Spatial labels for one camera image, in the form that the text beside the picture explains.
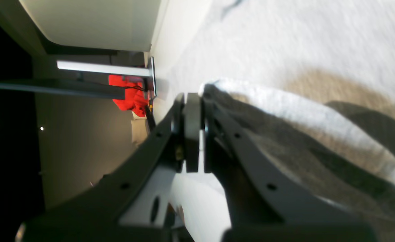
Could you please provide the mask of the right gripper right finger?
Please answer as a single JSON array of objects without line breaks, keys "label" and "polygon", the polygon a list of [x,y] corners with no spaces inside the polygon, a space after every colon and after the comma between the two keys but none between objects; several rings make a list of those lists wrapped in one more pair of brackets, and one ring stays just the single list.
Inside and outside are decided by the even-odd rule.
[{"label": "right gripper right finger", "polygon": [[223,242],[374,242],[372,228],[288,179],[239,124],[202,98],[204,171],[221,183],[231,228]]}]

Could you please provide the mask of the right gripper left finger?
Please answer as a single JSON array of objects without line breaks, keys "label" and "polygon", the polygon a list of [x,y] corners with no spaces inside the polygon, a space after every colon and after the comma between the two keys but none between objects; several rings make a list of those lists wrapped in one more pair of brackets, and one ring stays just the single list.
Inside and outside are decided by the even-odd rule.
[{"label": "right gripper left finger", "polygon": [[183,93],[143,144],[93,188],[24,222],[17,242],[171,242],[164,227],[184,160]]}]

